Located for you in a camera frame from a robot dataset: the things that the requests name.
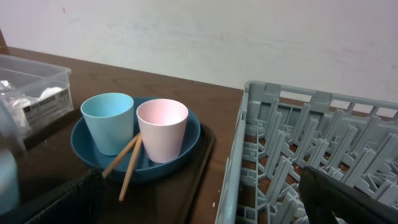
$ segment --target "dark brown tray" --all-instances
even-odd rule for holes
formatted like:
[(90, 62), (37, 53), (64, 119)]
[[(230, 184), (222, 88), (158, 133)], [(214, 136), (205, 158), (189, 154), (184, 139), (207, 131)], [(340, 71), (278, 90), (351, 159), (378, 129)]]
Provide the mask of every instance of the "dark brown tray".
[[(76, 117), (74, 122), (17, 160), (22, 203), (88, 170), (70, 146), (70, 134), (80, 115), (70, 116)], [(167, 177), (144, 185), (130, 185), (123, 203), (118, 202), (121, 184), (107, 181), (98, 223), (184, 223), (214, 143), (214, 134), (202, 123), (193, 157)]]

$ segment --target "chopstick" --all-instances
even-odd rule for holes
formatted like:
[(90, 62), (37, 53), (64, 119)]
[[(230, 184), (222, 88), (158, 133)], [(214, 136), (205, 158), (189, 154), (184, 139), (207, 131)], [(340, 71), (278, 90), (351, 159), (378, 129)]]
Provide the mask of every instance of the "chopstick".
[(138, 139), (138, 135), (139, 133), (129, 142), (129, 144), (127, 144), (126, 147), (124, 147), (124, 149), (119, 153), (119, 155), (116, 156), (116, 158), (114, 158), (114, 160), (110, 163), (110, 165), (102, 172), (102, 176), (104, 177), (104, 179), (112, 172), (112, 170), (120, 163), (120, 161), (124, 158), (124, 156), (126, 156), (127, 153), (130, 151), (130, 149), (134, 146), (134, 144)]
[(134, 150), (132, 152), (129, 167), (127, 168), (126, 176), (124, 176), (122, 190), (120, 191), (120, 196), (119, 196), (120, 202), (123, 201), (124, 195), (126, 194), (127, 187), (129, 186), (131, 174), (134, 169), (134, 165), (136, 164), (139, 150), (141, 148), (141, 143), (142, 143), (142, 137), (141, 137), (141, 134), (138, 134), (137, 144), (134, 147)]

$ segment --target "pink cup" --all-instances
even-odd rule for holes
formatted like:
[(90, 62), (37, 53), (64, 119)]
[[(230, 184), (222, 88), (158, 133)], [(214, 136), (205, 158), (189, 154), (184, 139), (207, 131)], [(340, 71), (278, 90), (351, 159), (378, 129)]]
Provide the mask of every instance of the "pink cup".
[(142, 142), (150, 160), (165, 163), (181, 151), (188, 108), (175, 100), (149, 100), (137, 108)]

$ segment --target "plastic dish rack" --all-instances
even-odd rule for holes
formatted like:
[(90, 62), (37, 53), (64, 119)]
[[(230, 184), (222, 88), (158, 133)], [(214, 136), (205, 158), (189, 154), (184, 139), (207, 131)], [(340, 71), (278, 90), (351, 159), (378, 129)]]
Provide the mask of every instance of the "plastic dish rack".
[[(282, 91), (311, 100), (302, 106), (281, 103)], [(348, 106), (331, 110), (333, 100)], [(372, 109), (355, 116), (355, 105)], [(398, 104), (247, 82), (216, 223), (308, 223), (299, 194), (304, 166), (398, 209), (398, 113), (384, 121), (381, 108), (396, 112)]]

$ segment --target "cup rim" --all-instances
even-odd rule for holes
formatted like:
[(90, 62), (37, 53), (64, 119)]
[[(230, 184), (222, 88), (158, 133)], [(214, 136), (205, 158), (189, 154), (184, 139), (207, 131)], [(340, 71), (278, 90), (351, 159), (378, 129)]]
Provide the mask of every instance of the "cup rim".
[[(149, 102), (151, 102), (151, 101), (157, 101), (157, 100), (167, 100), (167, 101), (174, 101), (174, 102), (177, 102), (177, 103), (181, 104), (181, 105), (185, 108), (185, 110), (186, 110), (186, 112), (187, 112), (187, 115), (186, 115), (183, 119), (178, 120), (177, 122), (174, 122), (174, 123), (172, 123), (172, 124), (154, 124), (154, 123), (151, 123), (151, 122), (148, 122), (148, 121), (142, 119), (142, 118), (139, 116), (139, 113), (138, 113), (140, 107), (141, 107), (142, 105), (146, 104), (146, 103), (149, 103)], [(179, 102), (179, 101), (177, 101), (177, 100), (159, 98), (159, 99), (148, 100), (148, 101), (145, 101), (145, 102), (141, 103), (141, 105), (139, 105), (138, 108), (137, 108), (137, 110), (136, 110), (136, 114), (137, 114), (137, 118), (138, 118), (140, 121), (142, 121), (142, 122), (144, 122), (144, 123), (146, 123), (146, 124), (153, 125), (153, 126), (158, 126), (158, 127), (167, 127), (167, 126), (173, 126), (173, 125), (180, 124), (180, 123), (184, 122), (184, 121), (187, 119), (188, 115), (189, 115), (189, 110), (188, 110), (187, 106), (185, 106), (183, 103), (181, 103), (181, 102)]]
[[(130, 106), (126, 111), (123, 111), (122, 113), (114, 114), (114, 115), (111, 115), (111, 116), (93, 116), (93, 115), (87, 114), (87, 113), (85, 113), (85, 112), (83, 111), (83, 106), (84, 106), (84, 104), (86, 104), (88, 101), (90, 101), (90, 100), (92, 100), (92, 99), (94, 99), (94, 98), (103, 96), (103, 95), (110, 95), (110, 94), (124, 95), (124, 96), (130, 97), (130, 98), (131, 98), (131, 101), (132, 101), (131, 106)], [(101, 119), (101, 118), (113, 118), (113, 117), (115, 117), (115, 116), (119, 116), (119, 115), (121, 115), (121, 114), (126, 113), (127, 111), (129, 111), (129, 110), (130, 110), (131, 108), (133, 108), (133, 107), (134, 107), (134, 98), (131, 97), (130, 95), (127, 95), (127, 94), (125, 94), (125, 93), (101, 93), (101, 94), (92, 96), (92, 97), (88, 98), (87, 100), (85, 100), (85, 101), (80, 105), (80, 112), (81, 112), (84, 116), (87, 116), (87, 117), (90, 117), (90, 118), (99, 118), (99, 119)]]

